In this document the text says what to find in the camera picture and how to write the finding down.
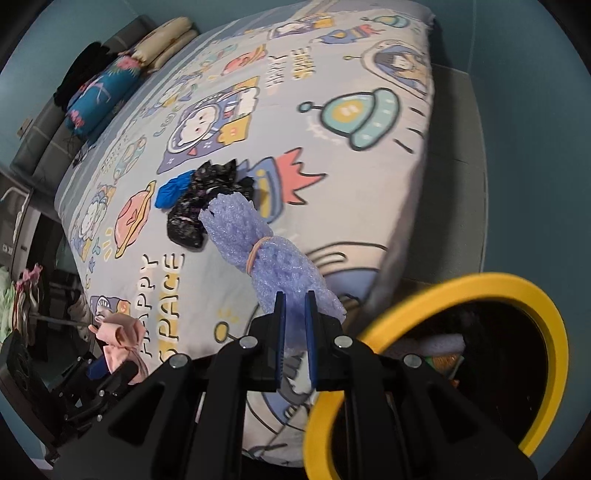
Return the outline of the purple foam net with band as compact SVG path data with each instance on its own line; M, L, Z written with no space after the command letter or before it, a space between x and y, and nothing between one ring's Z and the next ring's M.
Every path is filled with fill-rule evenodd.
M339 321L346 309L317 266L293 242L273 233L252 202L239 193L219 194L199 213L208 240L221 257L249 276L259 307L273 311L276 294L286 297L286 348L305 348L304 299L315 293L318 311Z

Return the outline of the pink cloth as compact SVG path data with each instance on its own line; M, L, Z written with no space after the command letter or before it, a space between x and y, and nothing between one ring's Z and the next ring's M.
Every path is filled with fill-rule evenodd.
M137 367L137 374L129 384L134 385L147 378L148 369L139 352L146 329L139 320L116 313L106 317L98 327L90 325L88 329L104 343L103 356L111 374L124 362L130 361Z

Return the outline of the yellow rimmed black trash bin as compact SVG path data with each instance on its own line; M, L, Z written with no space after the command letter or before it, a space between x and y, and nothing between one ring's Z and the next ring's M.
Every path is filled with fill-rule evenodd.
M431 287L360 337L318 311L311 479L534 479L565 390L558 308L521 277Z

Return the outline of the crumpled black plastic bag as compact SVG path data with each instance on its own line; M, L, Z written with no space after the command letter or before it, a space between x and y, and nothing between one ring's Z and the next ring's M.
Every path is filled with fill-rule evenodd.
M225 164L204 162L188 177L187 187L167 213L166 233L170 241L190 250L204 245L206 230L199 215L218 195L240 193L247 200L254 196L254 180L238 177L235 160Z

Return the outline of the blue crumpled glove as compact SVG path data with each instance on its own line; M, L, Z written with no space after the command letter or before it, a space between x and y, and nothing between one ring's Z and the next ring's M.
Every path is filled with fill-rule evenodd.
M186 171L162 185L156 194L155 207L162 210L171 209L187 191L193 173L193 170Z

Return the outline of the cartoon space print bed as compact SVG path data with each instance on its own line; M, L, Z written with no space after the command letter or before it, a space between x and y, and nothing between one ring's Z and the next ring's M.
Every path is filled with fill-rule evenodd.
M434 99L432 11L311 1L193 40L65 174L55 207L96 320L124 313L148 370L215 353L263 313L204 235L168 236L165 191L228 167L346 308L390 303L415 222Z

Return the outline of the grey bed headboard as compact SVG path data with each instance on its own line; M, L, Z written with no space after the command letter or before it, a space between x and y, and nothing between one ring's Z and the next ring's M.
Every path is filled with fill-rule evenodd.
M88 44L68 68L31 126L9 164L15 178L46 197L57 188L84 140L66 126L68 103L86 82L102 72L119 53L132 47L156 28L146 15L140 15L111 36L106 42Z

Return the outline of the blue floral bolster pillow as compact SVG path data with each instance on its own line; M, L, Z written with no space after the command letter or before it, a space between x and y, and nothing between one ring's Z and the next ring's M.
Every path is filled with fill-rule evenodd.
M95 141L140 83L142 67L129 55L89 81L68 104L66 127L82 140Z

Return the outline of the beige folded pillow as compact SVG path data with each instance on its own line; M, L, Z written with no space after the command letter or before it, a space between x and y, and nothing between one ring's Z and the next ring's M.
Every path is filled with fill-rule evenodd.
M131 50L131 57L147 72L160 70L174 55L197 38L187 17L173 18L146 35Z

